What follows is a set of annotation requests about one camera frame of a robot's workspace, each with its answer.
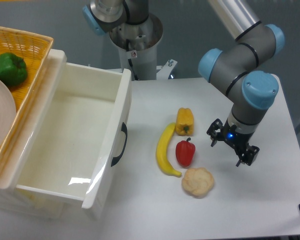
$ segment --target white plastic drawer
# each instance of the white plastic drawer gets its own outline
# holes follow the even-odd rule
[[[98,217],[114,174],[113,157],[127,140],[130,105],[129,70],[67,63],[16,188],[80,204]]]

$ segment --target cauliflower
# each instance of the cauliflower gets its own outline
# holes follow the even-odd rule
[[[209,192],[214,183],[214,177],[204,167],[189,168],[181,181],[183,189],[197,197]]]

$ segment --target pepper stem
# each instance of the pepper stem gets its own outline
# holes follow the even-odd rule
[[[185,126],[184,128],[183,128],[183,130],[185,131],[185,133],[187,134],[188,133],[188,131],[189,131],[189,126]]]

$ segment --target wicker basket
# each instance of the wicker basket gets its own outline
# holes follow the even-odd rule
[[[0,54],[14,53],[22,57],[27,66],[28,77],[18,86],[9,87],[16,106],[16,117],[12,127],[0,146],[0,166],[3,155],[9,154],[9,143],[22,125],[27,108],[31,105],[34,92],[39,86],[38,76],[53,44],[53,38],[32,32],[0,27]]]

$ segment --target white table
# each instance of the white table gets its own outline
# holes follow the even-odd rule
[[[224,123],[232,103],[202,78],[132,83],[128,141],[100,221],[66,206],[60,219],[42,219],[0,209],[0,239],[194,240],[300,234],[300,149],[282,90],[265,115],[251,145],[260,148],[252,166],[223,142],[210,147],[210,124]],[[180,107],[195,118],[192,167],[205,167],[215,186],[204,198],[164,175],[155,151],[158,139]],[[168,148],[186,137],[174,135]]]

